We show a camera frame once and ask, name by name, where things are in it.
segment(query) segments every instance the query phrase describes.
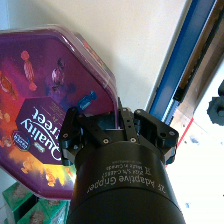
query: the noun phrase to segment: quality street logo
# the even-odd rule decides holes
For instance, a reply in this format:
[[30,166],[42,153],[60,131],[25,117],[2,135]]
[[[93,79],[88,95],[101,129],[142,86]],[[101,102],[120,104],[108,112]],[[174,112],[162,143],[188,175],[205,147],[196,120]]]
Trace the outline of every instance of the quality street logo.
[[58,130],[57,127],[53,127],[52,122],[46,120],[45,116],[40,114],[38,109],[35,107],[34,109],[35,113],[32,115],[33,120],[28,118],[20,124],[24,126],[34,141],[39,141],[44,144],[45,147],[48,147],[55,160],[61,160],[61,157],[56,158],[54,155],[55,150],[59,151],[59,147],[55,144],[53,139],[55,138],[57,140],[60,130]]
[[[28,151],[41,162],[61,164],[57,139],[65,112],[50,97],[40,99],[27,99],[24,102],[16,119],[17,132],[20,136],[27,136],[30,142]],[[15,135],[14,142],[21,149],[21,140],[18,142]]]

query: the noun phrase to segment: tin lid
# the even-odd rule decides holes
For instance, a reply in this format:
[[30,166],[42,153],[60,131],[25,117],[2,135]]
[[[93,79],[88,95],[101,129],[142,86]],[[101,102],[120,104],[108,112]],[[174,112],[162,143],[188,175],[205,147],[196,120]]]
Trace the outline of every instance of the tin lid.
[[115,113],[115,77],[78,33],[59,26],[0,33],[0,166],[36,195],[70,200],[74,166],[57,136],[70,107]]

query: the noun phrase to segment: wrapped sweet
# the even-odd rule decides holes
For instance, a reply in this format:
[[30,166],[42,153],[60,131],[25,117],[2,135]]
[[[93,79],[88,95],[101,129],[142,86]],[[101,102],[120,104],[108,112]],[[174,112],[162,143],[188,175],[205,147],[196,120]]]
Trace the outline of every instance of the wrapped sweet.
[[23,51],[21,58],[24,60],[24,71],[26,74],[27,80],[30,82],[29,89],[35,91],[37,89],[36,84],[34,83],[34,72],[32,63],[29,61],[30,55],[27,51]]
[[0,71],[0,84],[4,92],[10,94],[13,100],[17,100],[17,93],[12,88],[12,83]]
[[64,69],[65,63],[61,58],[59,58],[57,62],[57,68],[52,72],[52,80],[54,82],[52,89],[54,92],[58,92],[59,87],[64,84]]

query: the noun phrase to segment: screw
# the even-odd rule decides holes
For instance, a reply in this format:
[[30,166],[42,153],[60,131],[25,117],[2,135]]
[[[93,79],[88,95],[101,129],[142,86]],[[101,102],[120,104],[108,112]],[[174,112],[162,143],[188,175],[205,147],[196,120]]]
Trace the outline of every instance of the screw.
[[172,135],[172,136],[175,135],[175,133],[173,131],[170,131],[169,134]]
[[109,143],[109,139],[105,138],[105,139],[103,140],[103,143],[104,143],[104,144],[108,144],[108,143]]
[[135,138],[131,138],[130,141],[131,142],[136,142],[136,139]]

